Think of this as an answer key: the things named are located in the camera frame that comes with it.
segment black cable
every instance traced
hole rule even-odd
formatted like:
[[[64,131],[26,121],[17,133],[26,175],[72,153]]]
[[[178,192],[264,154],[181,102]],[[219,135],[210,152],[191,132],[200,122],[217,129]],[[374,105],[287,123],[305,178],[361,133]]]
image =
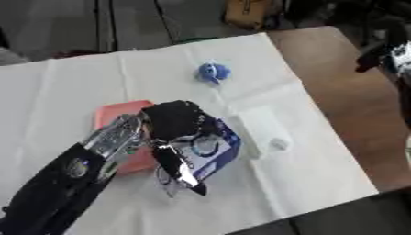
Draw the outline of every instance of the black cable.
[[[301,230],[298,228],[296,218],[289,218],[288,224],[290,225],[291,230],[293,231],[294,235],[301,235]]]
[[[108,0],[108,13],[110,15],[110,26],[113,41],[111,42],[111,50],[118,51],[118,37],[117,37],[117,25],[116,25],[116,15],[114,10],[114,0]]]
[[[169,41],[170,41],[170,43],[173,45],[173,44],[175,44],[175,41],[174,41],[174,39],[172,38],[172,33],[171,33],[171,31],[170,31],[170,29],[169,29],[169,26],[167,25],[167,22],[166,22],[166,20],[165,20],[165,18],[164,18],[164,11],[162,10],[162,7],[161,7],[161,5],[159,4],[159,1],[158,1],[158,0],[153,0],[153,1],[154,1],[154,5],[155,5],[155,7],[156,7],[156,10],[157,10],[157,12],[158,12],[158,14],[159,14],[159,16],[160,16],[161,22],[162,22],[162,24],[164,25],[165,30],[167,31],[167,35],[168,35],[168,37],[169,37]]]
[[[2,28],[0,28],[0,47],[2,48],[10,48],[10,43],[7,40],[6,34],[3,32]]]
[[[100,0],[94,0],[95,47],[100,51]]]

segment robotic arm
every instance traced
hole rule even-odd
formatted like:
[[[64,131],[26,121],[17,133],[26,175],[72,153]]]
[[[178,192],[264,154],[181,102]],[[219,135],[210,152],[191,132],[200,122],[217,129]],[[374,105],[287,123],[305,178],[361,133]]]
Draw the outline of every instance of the robotic arm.
[[[388,18],[379,22],[378,29],[386,29],[386,41],[380,43],[357,60],[358,73],[384,66],[398,79],[396,85],[403,120],[411,129],[411,40],[401,19]]]
[[[1,235],[60,235],[96,200],[129,154],[150,145],[174,180],[200,195],[206,186],[188,171],[170,144],[174,139],[218,134],[216,122],[199,106],[175,101],[121,115],[50,162],[12,198],[0,219]]]

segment wooden table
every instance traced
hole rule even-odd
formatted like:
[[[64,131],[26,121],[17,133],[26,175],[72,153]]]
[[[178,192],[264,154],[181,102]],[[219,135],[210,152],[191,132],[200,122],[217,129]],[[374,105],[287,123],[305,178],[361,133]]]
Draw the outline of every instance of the wooden table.
[[[411,185],[404,154],[408,130],[393,84],[377,69],[355,73],[360,53],[336,28],[269,36],[377,188]]]

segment pink sponge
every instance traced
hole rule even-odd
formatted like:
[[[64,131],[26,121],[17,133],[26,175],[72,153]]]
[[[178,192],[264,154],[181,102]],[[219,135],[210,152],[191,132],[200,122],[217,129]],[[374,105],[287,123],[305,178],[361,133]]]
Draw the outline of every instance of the pink sponge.
[[[153,106],[148,100],[102,106],[95,113],[94,127],[99,129],[104,125],[108,125],[122,114],[138,114],[142,108],[148,106]],[[130,155],[127,162],[120,165],[118,173],[134,173],[141,170],[154,169],[156,166],[157,162],[151,155],[151,148],[142,147],[136,153]]]

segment table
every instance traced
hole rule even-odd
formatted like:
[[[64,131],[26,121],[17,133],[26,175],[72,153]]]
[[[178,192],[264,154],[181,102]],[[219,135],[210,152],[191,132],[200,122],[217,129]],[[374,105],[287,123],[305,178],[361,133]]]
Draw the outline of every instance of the table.
[[[219,87],[194,78],[210,60],[233,72]],[[1,205],[87,136],[103,105],[188,99],[233,129],[237,114],[265,106],[292,137],[286,154],[259,160],[241,136],[241,155],[207,180],[206,197],[168,198],[152,173],[118,177],[68,234],[224,234],[377,193],[265,34],[6,66],[0,77]]]
[[[269,35],[377,188],[411,185],[394,85],[377,69],[355,73],[360,53],[336,28]]]

